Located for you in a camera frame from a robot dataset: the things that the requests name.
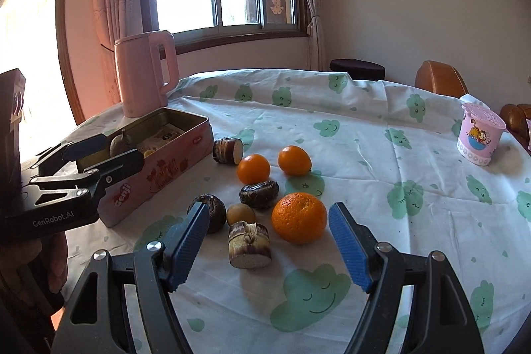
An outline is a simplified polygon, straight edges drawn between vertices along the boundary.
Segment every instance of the window sill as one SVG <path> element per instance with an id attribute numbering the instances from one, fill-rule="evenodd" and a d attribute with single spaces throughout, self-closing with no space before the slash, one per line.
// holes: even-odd
<path id="1" fill-rule="evenodd" d="M 259 39 L 273 38 L 301 38 L 308 36 L 305 32 L 261 32 L 246 35 L 227 35 L 222 37 L 202 39 L 200 41 L 189 43 L 175 43 L 175 52 L 177 54 L 190 53 L 205 48 L 217 47 L 220 45 L 242 43 L 247 41 L 256 41 Z M 166 53 L 163 48 L 160 49 L 160 59 L 166 59 Z"/>

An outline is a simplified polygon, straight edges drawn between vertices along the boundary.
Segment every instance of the kettle handle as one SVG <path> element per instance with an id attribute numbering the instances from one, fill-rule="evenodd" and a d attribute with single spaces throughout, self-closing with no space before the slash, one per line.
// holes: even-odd
<path id="1" fill-rule="evenodd" d="M 166 52 L 166 64 L 168 65 L 169 81 L 160 88 L 160 94 L 173 90 L 179 84 L 179 66 L 175 53 L 175 40 L 169 31 L 153 32 L 149 35 L 150 46 L 162 44 Z"/>

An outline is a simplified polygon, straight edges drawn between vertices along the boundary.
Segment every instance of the pink container lid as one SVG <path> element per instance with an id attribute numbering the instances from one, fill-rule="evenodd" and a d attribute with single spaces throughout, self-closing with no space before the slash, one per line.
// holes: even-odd
<path id="1" fill-rule="evenodd" d="M 463 104 L 465 111 L 476 120 L 487 123 L 496 129 L 505 129 L 505 122 L 501 117 L 488 108 L 473 104 L 472 102 L 466 102 Z"/>

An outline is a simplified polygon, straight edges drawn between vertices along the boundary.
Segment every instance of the human hand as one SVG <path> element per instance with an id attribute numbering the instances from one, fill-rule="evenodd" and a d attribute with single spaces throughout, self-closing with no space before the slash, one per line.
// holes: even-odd
<path id="1" fill-rule="evenodd" d="M 41 250 L 42 242 L 38 239 L 0 247 L 0 289 L 12 293 L 28 306 L 33 306 L 35 301 L 25 289 L 17 269 L 33 261 Z M 48 269 L 48 285 L 51 292 L 57 293 L 68 276 L 68 248 L 64 232 L 51 237 L 46 252 L 47 262 L 44 265 Z"/>

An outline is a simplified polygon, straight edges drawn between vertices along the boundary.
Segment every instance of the blue bowl print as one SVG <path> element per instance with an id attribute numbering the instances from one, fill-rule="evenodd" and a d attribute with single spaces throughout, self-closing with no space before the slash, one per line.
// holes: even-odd
<path id="1" fill-rule="evenodd" d="M 468 142 L 477 151 L 482 151 L 487 145 L 480 143 L 474 137 L 468 136 Z"/>

